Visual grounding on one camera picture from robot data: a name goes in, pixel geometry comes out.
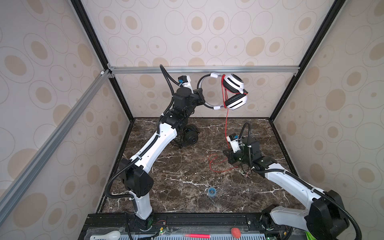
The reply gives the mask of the white headphones black pads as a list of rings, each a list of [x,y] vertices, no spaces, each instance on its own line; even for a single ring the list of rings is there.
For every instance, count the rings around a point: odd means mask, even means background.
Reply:
[[[204,106],[212,110],[229,109],[236,110],[246,104],[248,99],[248,92],[245,90],[243,80],[235,74],[219,75],[217,73],[211,73],[202,76],[197,84],[198,88],[202,87],[203,80],[205,78],[220,78],[223,94],[223,104],[221,106],[213,106],[204,103]]]

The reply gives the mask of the red ball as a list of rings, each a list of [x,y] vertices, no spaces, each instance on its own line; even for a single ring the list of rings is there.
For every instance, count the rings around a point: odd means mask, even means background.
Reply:
[[[231,228],[231,235],[235,239],[240,239],[242,233],[239,228]]]

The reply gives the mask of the pink red pen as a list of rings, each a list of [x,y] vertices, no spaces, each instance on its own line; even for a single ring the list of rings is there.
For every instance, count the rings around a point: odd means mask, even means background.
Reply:
[[[185,234],[185,238],[196,238],[196,239],[210,239],[211,235],[209,234]]]

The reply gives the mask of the horizontal aluminium rail back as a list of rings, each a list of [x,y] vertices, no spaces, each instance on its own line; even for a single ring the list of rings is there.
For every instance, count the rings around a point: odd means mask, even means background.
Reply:
[[[170,74],[184,73],[297,73],[299,66],[204,66],[165,67]],[[113,74],[161,74],[160,67],[111,67]]]

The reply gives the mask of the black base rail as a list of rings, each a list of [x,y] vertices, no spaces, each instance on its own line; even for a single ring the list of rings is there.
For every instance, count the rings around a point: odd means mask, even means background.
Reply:
[[[181,240],[186,234],[208,234],[213,240],[231,240],[231,230],[237,228],[241,239],[304,240],[305,234],[288,226],[273,226],[266,230],[260,213],[160,213],[154,214],[153,225],[145,230],[135,217],[127,213],[90,214],[81,230],[80,240],[89,240],[91,235],[102,235],[118,230],[123,240],[136,240],[153,236],[160,230],[159,240]]]

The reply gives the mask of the diagonal aluminium rail left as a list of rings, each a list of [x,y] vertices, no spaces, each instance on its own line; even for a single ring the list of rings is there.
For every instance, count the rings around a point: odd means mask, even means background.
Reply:
[[[31,161],[10,185],[5,195],[1,198],[1,224],[3,224],[8,218],[10,213],[21,200],[22,196],[39,175],[68,132],[74,126],[80,115],[88,107],[91,100],[110,76],[111,70],[108,69],[105,69],[103,74],[98,75],[74,107],[70,109],[63,121],[52,132],[50,137],[36,152]]]

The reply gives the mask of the green snack packet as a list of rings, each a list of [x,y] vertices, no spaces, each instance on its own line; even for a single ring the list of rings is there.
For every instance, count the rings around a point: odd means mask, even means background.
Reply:
[[[317,240],[310,232],[305,231],[307,240]]]

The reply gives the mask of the black headphones blue headband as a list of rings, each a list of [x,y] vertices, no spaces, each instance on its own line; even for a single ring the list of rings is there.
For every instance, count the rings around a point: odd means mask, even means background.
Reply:
[[[195,125],[186,125],[182,132],[180,132],[171,144],[178,148],[194,145],[199,140],[199,130]]]

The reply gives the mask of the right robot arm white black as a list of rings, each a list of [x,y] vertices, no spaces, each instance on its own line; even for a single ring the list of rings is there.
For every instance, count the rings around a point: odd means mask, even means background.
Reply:
[[[246,122],[239,135],[226,135],[229,150],[223,153],[229,164],[248,165],[251,172],[279,185],[305,207],[298,210],[270,205],[261,215],[265,230],[287,226],[306,231],[316,240],[335,240],[349,226],[353,226],[355,238],[362,239],[361,228],[345,209],[338,193],[317,188],[289,172],[273,158],[264,156],[259,142],[251,137],[251,130],[251,124]]]

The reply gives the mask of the blue tape roll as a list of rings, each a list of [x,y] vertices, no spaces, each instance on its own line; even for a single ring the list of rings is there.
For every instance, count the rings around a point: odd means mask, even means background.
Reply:
[[[207,195],[213,198],[217,195],[217,190],[214,187],[209,187],[207,190]]]

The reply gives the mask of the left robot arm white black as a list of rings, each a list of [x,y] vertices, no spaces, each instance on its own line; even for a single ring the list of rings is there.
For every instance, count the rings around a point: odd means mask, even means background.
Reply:
[[[149,175],[150,170],[166,146],[180,136],[188,124],[189,117],[195,112],[197,106],[204,104],[203,90],[193,89],[189,76],[181,76],[174,80],[163,65],[160,70],[170,86],[172,99],[166,110],[157,121],[156,131],[147,143],[108,181],[105,195],[110,199],[129,198],[134,201],[135,215],[138,219],[146,221],[150,218],[153,208],[150,203],[149,192],[154,180]],[[113,195],[111,187],[116,178],[122,178],[127,194]]]

